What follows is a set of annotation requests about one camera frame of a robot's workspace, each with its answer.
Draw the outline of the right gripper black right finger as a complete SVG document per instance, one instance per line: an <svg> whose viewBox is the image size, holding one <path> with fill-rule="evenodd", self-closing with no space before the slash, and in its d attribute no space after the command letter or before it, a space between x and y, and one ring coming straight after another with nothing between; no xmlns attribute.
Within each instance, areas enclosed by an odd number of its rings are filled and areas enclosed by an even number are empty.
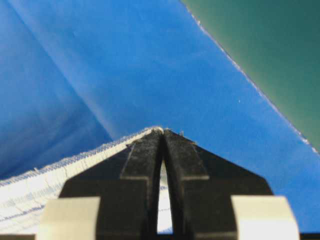
<svg viewBox="0 0 320 240"><path fill-rule="evenodd" d="M164 131L174 232L186 240L297 240L288 201L267 181Z"/></svg>

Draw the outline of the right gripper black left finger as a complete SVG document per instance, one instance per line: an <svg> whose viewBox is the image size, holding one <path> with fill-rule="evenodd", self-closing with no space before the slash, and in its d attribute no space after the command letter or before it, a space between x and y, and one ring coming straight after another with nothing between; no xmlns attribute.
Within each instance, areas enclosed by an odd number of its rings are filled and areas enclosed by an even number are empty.
<svg viewBox="0 0 320 240"><path fill-rule="evenodd" d="M67 180L38 240L147 240L156 235L163 134L153 130Z"/></svg>

